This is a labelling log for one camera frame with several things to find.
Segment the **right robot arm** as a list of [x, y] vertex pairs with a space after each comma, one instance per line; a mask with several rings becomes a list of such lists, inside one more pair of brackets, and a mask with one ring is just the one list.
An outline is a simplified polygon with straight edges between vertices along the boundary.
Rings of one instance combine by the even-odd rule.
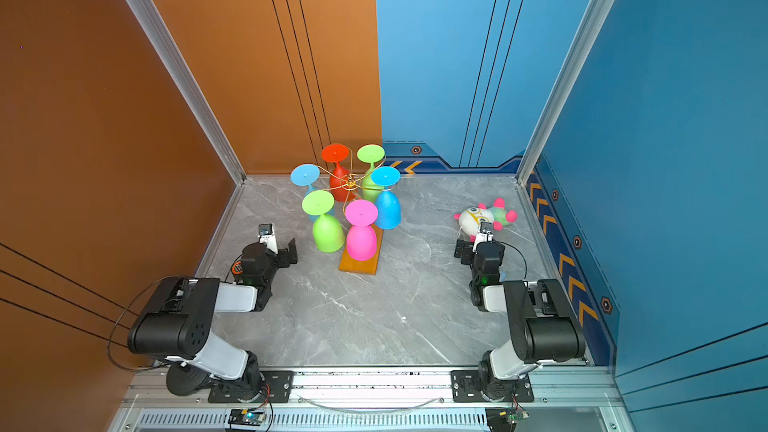
[[491, 402], [531, 402], [529, 374], [545, 364], [582, 358], [587, 343], [562, 284], [556, 279], [529, 282], [504, 279], [506, 245], [459, 239], [454, 256], [470, 267], [472, 304], [482, 312], [507, 318], [508, 339], [486, 352], [478, 379], [466, 389]]

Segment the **pink wine glass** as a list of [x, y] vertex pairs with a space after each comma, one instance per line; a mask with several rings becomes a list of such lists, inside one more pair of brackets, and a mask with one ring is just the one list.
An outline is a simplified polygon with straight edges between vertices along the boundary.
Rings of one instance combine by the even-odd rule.
[[377, 235], [373, 224], [378, 209], [367, 200], [355, 200], [345, 209], [344, 215], [350, 224], [346, 237], [346, 250], [356, 261], [371, 259], [377, 250]]

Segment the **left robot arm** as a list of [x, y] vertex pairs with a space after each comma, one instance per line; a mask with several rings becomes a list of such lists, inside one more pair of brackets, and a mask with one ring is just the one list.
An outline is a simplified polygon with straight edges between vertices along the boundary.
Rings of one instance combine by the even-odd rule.
[[212, 331], [217, 313], [263, 311], [277, 271], [298, 262], [296, 241], [271, 249], [260, 240], [243, 249], [233, 283], [218, 278], [167, 277], [134, 322], [128, 349], [170, 364], [166, 387], [176, 396], [209, 392], [210, 403], [286, 403], [291, 371], [262, 372], [255, 353]]

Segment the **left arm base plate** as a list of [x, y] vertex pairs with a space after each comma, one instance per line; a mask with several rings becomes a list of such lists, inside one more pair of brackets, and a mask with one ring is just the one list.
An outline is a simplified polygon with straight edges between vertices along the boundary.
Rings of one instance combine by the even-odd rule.
[[238, 389], [229, 382], [212, 386], [207, 401], [213, 404], [286, 404], [289, 402], [294, 381], [290, 370], [268, 370], [260, 373], [258, 385], [253, 389]]

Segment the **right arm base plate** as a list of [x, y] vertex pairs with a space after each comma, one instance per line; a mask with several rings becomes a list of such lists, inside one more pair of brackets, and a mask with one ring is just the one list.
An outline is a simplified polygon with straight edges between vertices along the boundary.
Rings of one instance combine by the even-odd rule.
[[452, 370], [450, 372], [453, 401], [517, 402], [532, 403], [535, 400], [528, 377], [516, 380], [483, 379], [477, 370]]

